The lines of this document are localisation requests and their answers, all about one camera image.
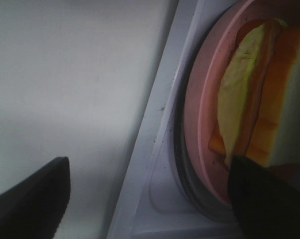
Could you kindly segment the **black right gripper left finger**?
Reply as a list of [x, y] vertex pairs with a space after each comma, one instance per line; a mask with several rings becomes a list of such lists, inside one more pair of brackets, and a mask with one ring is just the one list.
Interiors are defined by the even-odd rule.
[[57, 157], [0, 194], [0, 239], [52, 239], [71, 194], [68, 157]]

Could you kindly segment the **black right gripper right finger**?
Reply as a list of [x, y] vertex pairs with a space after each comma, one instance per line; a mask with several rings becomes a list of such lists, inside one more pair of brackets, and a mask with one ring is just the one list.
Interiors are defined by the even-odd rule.
[[234, 156], [228, 195], [247, 239], [300, 239], [300, 191], [245, 156]]

